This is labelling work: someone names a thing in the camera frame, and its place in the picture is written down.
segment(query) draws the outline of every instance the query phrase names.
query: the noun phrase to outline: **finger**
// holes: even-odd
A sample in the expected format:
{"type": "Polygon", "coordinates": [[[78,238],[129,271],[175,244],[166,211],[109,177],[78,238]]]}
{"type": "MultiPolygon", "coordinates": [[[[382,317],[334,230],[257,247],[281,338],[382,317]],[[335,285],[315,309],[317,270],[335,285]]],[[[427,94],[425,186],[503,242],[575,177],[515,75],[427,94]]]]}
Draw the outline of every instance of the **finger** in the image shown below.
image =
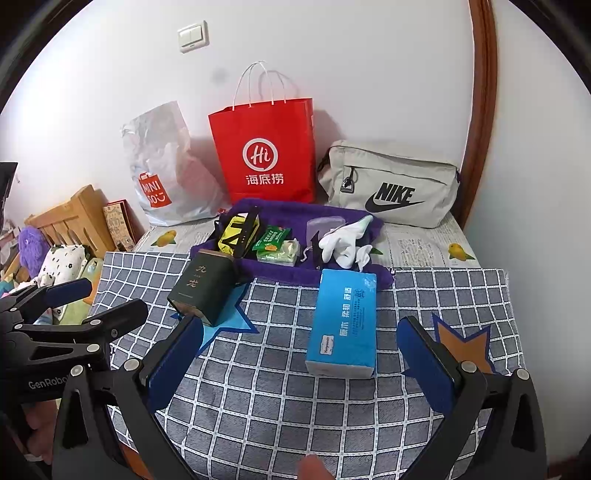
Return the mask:
{"type": "Polygon", "coordinates": [[[39,429],[47,423],[54,423],[57,417],[55,400],[37,402],[30,406],[23,406],[27,423],[33,430],[39,429]]]}
{"type": "Polygon", "coordinates": [[[335,480],[316,455],[302,458],[297,469],[298,480],[335,480]]]}
{"type": "Polygon", "coordinates": [[[35,456],[48,454],[53,449],[53,433],[56,429],[55,422],[46,423],[27,440],[27,448],[35,456]]]}
{"type": "Polygon", "coordinates": [[[49,450],[49,452],[43,454],[43,461],[47,465],[51,465],[51,463],[53,461],[53,444],[51,444],[51,450],[49,450]]]}
{"type": "Polygon", "coordinates": [[[22,444],[21,439],[18,437],[18,435],[7,425],[5,425],[6,430],[8,431],[8,433],[10,434],[10,436],[12,437],[14,444],[17,446],[17,448],[24,453],[25,452],[25,446],[22,444]]]}

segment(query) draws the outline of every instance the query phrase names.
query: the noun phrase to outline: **white plastic bag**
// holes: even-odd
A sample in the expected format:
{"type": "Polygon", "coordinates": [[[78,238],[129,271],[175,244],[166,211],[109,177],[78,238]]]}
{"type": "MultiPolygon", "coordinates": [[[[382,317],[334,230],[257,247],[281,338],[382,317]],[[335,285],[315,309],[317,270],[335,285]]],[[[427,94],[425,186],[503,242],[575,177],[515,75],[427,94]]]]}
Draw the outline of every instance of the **white plastic bag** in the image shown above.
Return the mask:
{"type": "Polygon", "coordinates": [[[134,118],[121,133],[139,204],[152,225],[211,218],[228,208],[216,179],[189,153],[191,138],[177,102],[134,118]]]}

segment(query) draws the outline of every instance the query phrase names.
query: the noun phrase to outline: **tissue box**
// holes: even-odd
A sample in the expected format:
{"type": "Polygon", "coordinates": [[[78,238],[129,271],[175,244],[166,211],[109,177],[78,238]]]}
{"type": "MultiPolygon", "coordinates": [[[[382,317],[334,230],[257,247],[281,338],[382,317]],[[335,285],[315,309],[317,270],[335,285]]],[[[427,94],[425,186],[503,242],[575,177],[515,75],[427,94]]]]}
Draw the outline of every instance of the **tissue box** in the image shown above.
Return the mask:
{"type": "Polygon", "coordinates": [[[375,274],[324,269],[306,367],[312,375],[370,378],[375,368],[375,274]]]}

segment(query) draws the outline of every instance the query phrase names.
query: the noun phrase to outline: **zipper pull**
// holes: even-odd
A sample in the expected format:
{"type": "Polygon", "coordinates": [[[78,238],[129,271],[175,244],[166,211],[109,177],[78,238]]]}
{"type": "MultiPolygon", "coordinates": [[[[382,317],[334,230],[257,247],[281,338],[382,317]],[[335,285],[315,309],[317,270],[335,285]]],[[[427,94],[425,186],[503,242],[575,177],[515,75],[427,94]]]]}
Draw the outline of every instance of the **zipper pull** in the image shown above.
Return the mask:
{"type": "Polygon", "coordinates": [[[347,178],[343,180],[343,183],[340,186],[340,191],[343,193],[353,193],[355,191],[355,183],[353,182],[353,173],[355,172],[355,167],[351,167],[351,173],[347,178]]]}

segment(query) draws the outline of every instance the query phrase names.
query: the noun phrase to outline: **stuffed toy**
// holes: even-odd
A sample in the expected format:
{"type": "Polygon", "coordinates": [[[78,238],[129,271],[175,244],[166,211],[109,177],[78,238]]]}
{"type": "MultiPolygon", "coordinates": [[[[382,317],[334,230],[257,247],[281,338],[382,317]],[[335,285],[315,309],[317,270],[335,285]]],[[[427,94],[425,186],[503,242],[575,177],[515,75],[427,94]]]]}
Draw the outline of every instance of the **stuffed toy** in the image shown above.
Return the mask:
{"type": "Polygon", "coordinates": [[[21,265],[29,271],[31,278],[39,275],[43,261],[49,252],[49,243],[41,231],[33,226],[26,226],[18,235],[18,251],[21,265]]]}

